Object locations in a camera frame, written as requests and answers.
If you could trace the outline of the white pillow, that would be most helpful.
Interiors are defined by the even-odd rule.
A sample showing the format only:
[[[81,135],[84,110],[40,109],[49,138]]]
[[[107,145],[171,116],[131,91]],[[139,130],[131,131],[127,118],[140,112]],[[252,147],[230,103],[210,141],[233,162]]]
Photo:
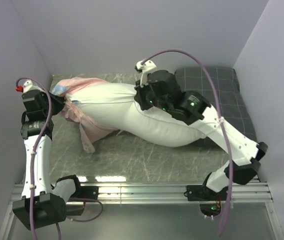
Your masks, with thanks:
[[[150,143],[165,147],[181,147],[206,136],[164,110],[152,107],[142,111],[135,102],[134,86],[127,83],[98,84],[81,89],[70,99],[76,107],[98,123],[122,129]]]

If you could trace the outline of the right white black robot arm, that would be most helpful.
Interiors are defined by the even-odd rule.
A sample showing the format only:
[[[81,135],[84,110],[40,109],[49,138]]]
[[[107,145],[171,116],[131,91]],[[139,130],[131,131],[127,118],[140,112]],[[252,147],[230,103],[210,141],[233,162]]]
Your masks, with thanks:
[[[179,147],[209,138],[230,160],[208,174],[200,194],[215,199],[229,184],[246,185],[260,170],[268,146],[247,138],[200,93],[182,91],[167,70],[142,70],[134,86],[132,134],[154,144]]]

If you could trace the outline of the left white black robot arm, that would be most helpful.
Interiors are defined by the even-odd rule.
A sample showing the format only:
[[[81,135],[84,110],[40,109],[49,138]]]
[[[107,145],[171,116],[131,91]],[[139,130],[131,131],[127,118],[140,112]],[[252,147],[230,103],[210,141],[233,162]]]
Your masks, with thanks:
[[[25,181],[21,199],[12,210],[30,231],[63,222],[67,218],[66,203],[79,200],[83,189],[74,175],[50,182],[50,150],[54,123],[52,116],[64,107],[61,97],[32,89],[22,94],[25,112],[21,118],[21,136],[26,151]]]

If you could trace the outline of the pink purple Elsa pillowcase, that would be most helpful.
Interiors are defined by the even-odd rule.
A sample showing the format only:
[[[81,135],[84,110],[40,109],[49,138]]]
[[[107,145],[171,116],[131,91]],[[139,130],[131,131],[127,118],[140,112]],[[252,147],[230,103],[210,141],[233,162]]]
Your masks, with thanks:
[[[63,97],[66,102],[64,108],[59,112],[59,116],[63,117],[68,122],[78,123],[80,138],[82,146],[85,152],[94,153],[96,151],[93,143],[113,133],[114,131],[123,130],[120,128],[106,127],[92,117],[87,116],[76,107],[76,101],[71,100],[71,96],[78,93],[80,90],[86,87],[92,87],[94,85],[105,85],[108,82],[106,80],[92,77],[73,77],[69,79],[60,80],[50,91],[51,94]]]

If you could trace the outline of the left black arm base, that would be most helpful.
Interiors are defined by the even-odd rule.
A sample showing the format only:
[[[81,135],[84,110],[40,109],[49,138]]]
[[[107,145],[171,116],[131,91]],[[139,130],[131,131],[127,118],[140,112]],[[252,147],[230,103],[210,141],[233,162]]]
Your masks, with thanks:
[[[66,203],[66,216],[81,216],[85,210],[86,202],[79,199],[97,200],[99,194],[98,186],[82,185],[78,193],[71,195]]]

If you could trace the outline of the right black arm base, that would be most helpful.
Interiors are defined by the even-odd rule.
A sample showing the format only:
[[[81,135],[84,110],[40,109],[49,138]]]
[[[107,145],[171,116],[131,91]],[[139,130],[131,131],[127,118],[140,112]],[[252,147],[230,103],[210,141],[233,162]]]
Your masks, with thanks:
[[[202,185],[187,185],[184,196],[188,202],[200,202],[199,209],[204,217],[217,218],[222,213],[222,201],[227,199],[228,188],[214,192]]]

